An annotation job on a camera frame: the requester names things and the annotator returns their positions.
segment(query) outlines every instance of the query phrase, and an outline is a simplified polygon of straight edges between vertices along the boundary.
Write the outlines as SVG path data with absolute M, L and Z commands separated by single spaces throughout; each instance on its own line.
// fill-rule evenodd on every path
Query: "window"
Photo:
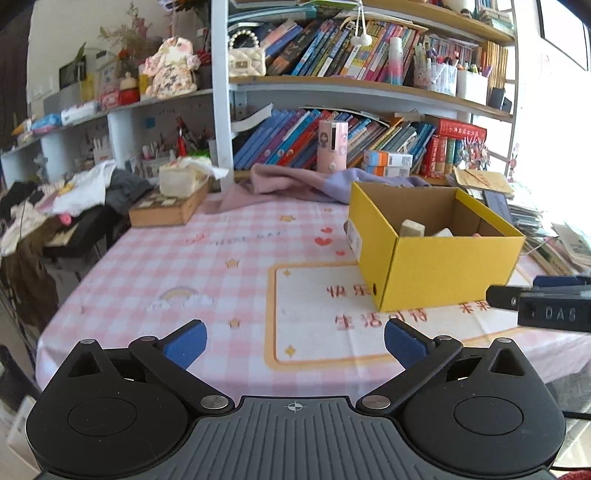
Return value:
M 537 0 L 542 38 L 585 70 L 589 69 L 588 32 L 571 11 L 558 0 Z

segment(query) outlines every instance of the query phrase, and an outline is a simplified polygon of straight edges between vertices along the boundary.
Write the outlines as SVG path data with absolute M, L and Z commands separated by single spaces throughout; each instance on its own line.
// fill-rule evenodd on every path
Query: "plush toy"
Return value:
M 154 77 L 146 95 L 166 99 L 197 90 L 191 74 L 201 65 L 193 44 L 181 37 L 164 40 L 158 53 L 146 59 L 144 73 Z

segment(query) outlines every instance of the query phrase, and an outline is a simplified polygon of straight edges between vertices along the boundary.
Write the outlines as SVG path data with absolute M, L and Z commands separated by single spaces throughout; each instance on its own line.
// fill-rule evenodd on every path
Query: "table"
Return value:
M 184 227 L 131 229 L 100 260 L 43 333 L 44 388 L 78 340 L 103 348 L 164 337 L 193 318 L 208 331 L 189 371 L 231 396 L 360 396 L 400 373 L 348 247 L 342 205 L 283 200 Z M 519 268 L 536 274 L 527 258 Z M 514 281 L 523 283 L 521 274 Z M 517 327 L 485 301 L 396 312 L 426 335 L 465 345 L 514 338 L 545 382 L 580 371 L 591 335 Z

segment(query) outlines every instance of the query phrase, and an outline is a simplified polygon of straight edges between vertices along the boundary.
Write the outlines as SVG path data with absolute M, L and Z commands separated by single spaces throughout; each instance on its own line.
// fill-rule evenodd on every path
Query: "yellow cardboard box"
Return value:
M 399 237 L 406 219 L 425 237 Z M 454 237 L 431 236 L 446 227 Z M 378 183 L 353 185 L 347 237 L 380 312 L 482 300 L 509 280 L 525 240 L 463 190 Z

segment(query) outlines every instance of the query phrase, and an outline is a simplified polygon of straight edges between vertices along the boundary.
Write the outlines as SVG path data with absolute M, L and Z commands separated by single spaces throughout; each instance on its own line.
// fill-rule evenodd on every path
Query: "white handbag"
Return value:
M 252 47 L 234 48 L 240 35 L 248 35 L 254 42 Z M 250 30 L 238 30 L 230 37 L 228 44 L 228 71 L 230 77 L 264 77 L 267 73 L 265 49 Z

